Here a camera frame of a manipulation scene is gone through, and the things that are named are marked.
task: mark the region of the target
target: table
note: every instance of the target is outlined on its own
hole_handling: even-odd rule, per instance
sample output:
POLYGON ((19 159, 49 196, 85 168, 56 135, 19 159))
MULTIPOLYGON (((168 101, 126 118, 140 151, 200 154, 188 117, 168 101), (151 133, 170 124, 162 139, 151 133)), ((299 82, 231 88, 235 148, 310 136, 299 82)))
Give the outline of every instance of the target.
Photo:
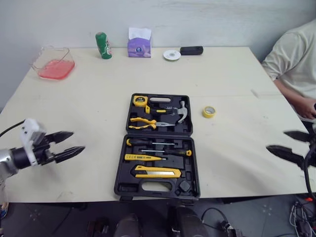
MULTIPOLYGON (((201 198, 246 197, 306 192, 303 172, 276 158, 266 145, 307 144, 282 132, 303 130, 287 101, 247 47, 209 47, 203 55, 167 62, 153 57, 128 58, 114 48, 102 60, 97 49, 71 49, 76 66, 62 81, 39 79, 30 69, 0 115, 0 130, 35 118, 47 132, 74 131, 55 152, 86 149, 66 162, 29 167, 7 179, 10 202, 118 200, 113 188, 131 94, 189 95, 192 109, 201 198), (202 117, 204 106, 217 109, 202 117)), ((18 129, 0 138, 2 148, 19 147, 18 129)), ((310 170, 315 188, 316 171, 310 170)))

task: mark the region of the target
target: floor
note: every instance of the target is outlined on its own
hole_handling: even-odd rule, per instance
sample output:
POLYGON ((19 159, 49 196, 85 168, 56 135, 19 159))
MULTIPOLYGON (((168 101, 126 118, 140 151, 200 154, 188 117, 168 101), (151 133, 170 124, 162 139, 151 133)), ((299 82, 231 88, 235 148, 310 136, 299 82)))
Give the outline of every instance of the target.
MULTIPOLYGON (((294 234, 289 224, 289 213, 295 202, 294 195, 259 198, 222 204, 218 199, 200 199, 191 207, 199 217, 209 207, 223 211, 230 224, 241 229, 247 237, 276 237, 294 234)), ((7 216, 2 220, 5 237, 85 237, 87 223, 98 217, 110 219, 110 230, 128 213, 135 213, 143 224, 144 236, 164 237, 168 205, 174 200, 138 200, 132 203, 92 202, 84 210, 55 205, 11 203, 7 216)), ((222 217, 214 210, 205 215, 205 223, 216 225, 222 217)), ((206 227, 212 237, 225 236, 206 227)))

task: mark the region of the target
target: toolbox latch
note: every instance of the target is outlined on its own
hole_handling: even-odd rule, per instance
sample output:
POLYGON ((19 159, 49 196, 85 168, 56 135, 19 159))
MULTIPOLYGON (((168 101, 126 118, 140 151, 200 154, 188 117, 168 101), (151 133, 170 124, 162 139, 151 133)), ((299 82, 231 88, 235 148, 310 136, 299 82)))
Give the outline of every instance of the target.
POLYGON ((122 202, 131 202, 133 201, 133 196, 121 196, 119 200, 122 202))
POLYGON ((194 200, 181 199, 181 203, 184 206, 193 206, 194 205, 194 200))

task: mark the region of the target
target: roll of tape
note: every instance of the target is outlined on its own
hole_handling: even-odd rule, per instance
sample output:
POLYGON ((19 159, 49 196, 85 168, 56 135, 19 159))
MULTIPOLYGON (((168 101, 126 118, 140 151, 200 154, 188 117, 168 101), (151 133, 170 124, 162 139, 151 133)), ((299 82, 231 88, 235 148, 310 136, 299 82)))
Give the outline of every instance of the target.
POLYGON ((177 50, 167 50, 163 53, 163 57, 167 61, 176 61, 181 57, 181 53, 177 50))
POLYGON ((212 106, 206 106, 202 111, 202 115, 208 119, 213 117, 215 114, 216 114, 216 110, 212 106))

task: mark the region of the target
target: purple tissue box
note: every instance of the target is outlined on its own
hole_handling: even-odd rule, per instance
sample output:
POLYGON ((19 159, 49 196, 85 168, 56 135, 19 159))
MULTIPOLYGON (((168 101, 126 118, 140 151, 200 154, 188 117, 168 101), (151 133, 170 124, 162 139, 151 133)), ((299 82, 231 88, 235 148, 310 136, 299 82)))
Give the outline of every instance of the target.
POLYGON ((150 40, 143 38, 133 38, 128 41, 128 56, 129 57, 151 57, 150 40))

